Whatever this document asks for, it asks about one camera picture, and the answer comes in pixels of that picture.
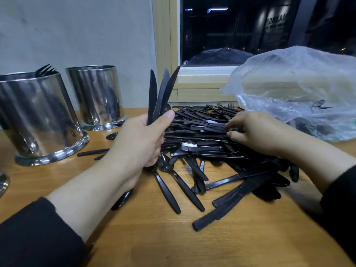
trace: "steel container base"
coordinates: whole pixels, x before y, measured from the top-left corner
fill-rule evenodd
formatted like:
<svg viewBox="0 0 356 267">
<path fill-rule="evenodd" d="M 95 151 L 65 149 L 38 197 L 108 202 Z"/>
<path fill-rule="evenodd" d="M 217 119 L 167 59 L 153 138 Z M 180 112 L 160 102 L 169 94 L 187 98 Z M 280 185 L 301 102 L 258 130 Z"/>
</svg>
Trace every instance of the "steel container base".
<svg viewBox="0 0 356 267">
<path fill-rule="evenodd" d="M 121 122 L 126 121 L 127 119 L 128 119 L 128 115 L 125 114 L 120 120 L 112 123 L 106 123 L 103 125 L 89 125 L 87 123 L 81 122 L 80 126 L 82 127 L 83 130 L 104 131 L 104 130 L 109 130 L 121 126 L 122 125 Z"/>
<path fill-rule="evenodd" d="M 65 159 L 66 157 L 78 152 L 88 144 L 90 140 L 89 135 L 85 131 L 82 133 L 83 137 L 80 140 L 61 151 L 40 157 L 24 157 L 16 153 L 15 162 L 21 166 L 39 166 Z"/>
</svg>

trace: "clear plastic bag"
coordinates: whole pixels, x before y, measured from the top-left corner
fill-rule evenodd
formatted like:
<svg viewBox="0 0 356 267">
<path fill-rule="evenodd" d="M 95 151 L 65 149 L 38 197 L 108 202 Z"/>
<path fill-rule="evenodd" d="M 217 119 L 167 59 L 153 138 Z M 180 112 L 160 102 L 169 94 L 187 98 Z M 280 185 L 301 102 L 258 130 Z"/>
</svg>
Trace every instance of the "clear plastic bag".
<svg viewBox="0 0 356 267">
<path fill-rule="evenodd" d="M 273 50 L 247 59 L 220 90 L 246 110 L 266 111 L 320 139 L 356 137 L 353 56 L 300 46 Z"/>
</svg>

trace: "stainless steel cutlery holder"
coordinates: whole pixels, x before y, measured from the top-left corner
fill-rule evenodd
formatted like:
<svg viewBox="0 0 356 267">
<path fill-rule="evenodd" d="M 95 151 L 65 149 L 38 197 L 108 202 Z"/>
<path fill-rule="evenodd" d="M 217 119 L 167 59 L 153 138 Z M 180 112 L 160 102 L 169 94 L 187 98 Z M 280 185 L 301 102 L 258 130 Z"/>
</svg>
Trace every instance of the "stainless steel cutlery holder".
<svg viewBox="0 0 356 267">
<path fill-rule="evenodd" d="M 128 118 L 121 106 L 116 67 L 69 67 L 66 72 L 78 99 L 84 130 L 112 129 Z"/>
<path fill-rule="evenodd" d="M 59 72 L 38 78 L 33 72 L 0 75 L 0 124 L 23 166 L 64 159 L 90 140 Z"/>
</svg>

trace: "table surface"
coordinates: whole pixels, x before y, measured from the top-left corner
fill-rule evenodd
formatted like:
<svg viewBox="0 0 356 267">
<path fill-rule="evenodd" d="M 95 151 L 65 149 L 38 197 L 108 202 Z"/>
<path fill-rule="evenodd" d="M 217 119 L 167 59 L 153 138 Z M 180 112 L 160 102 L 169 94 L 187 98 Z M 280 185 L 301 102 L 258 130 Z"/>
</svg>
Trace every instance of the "table surface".
<svg viewBox="0 0 356 267">
<path fill-rule="evenodd" d="M 130 117 L 145 108 L 126 109 Z M 105 136 L 117 129 L 88 132 L 89 144 L 82 151 L 110 148 Z M 356 155 L 356 141 L 339 142 L 338 148 Z M 92 166 L 95 156 L 70 156 L 53 164 L 22 167 L 14 163 L 15 149 L 0 132 L 0 170 L 11 184 L 0 198 L 0 222 L 37 198 L 46 196 L 69 179 Z M 181 161 L 175 170 L 189 184 L 193 179 Z M 206 163 L 210 181 L 235 174 L 229 166 Z M 354 266 L 342 248 L 302 211 L 320 211 L 320 193 L 308 177 L 281 189 L 282 199 L 266 203 L 250 194 L 222 220 L 200 232 L 192 222 L 203 213 L 188 200 L 174 179 L 159 172 L 180 205 L 176 215 L 164 199 L 155 178 L 143 173 L 129 201 L 110 211 L 90 241 L 96 242 L 83 266 Z M 206 208 L 236 187 L 227 184 L 199 196 Z"/>
</svg>

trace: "knife blade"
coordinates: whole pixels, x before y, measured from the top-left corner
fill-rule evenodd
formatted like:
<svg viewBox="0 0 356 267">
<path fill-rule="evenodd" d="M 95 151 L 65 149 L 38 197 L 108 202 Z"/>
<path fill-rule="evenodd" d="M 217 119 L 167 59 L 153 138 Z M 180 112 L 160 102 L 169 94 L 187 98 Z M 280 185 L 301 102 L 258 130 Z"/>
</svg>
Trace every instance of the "knife blade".
<svg viewBox="0 0 356 267">
<path fill-rule="evenodd" d="M 176 79 L 178 76 L 180 66 L 176 68 L 176 70 L 173 72 L 172 76 L 168 80 L 167 86 L 164 90 L 163 98 L 162 98 L 162 103 L 161 103 L 161 112 L 159 113 L 159 116 L 163 114 L 163 110 L 166 107 L 166 104 L 168 103 L 168 99 L 171 96 L 174 84 L 176 83 Z"/>
<path fill-rule="evenodd" d="M 161 82 L 161 87 L 159 88 L 159 92 L 158 92 L 157 103 L 156 103 L 156 107 L 154 109 L 153 121 L 156 121 L 161 113 L 161 110 L 163 107 L 163 104 L 162 104 L 163 95 L 166 90 L 166 87 L 167 87 L 170 77 L 171 76 L 169 75 L 169 70 L 166 68 L 163 72 L 163 79 Z"/>
<path fill-rule="evenodd" d="M 154 71 L 151 69 L 151 79 L 149 81 L 149 116 L 147 118 L 147 125 L 154 122 L 154 109 L 157 103 L 157 80 Z"/>
</svg>

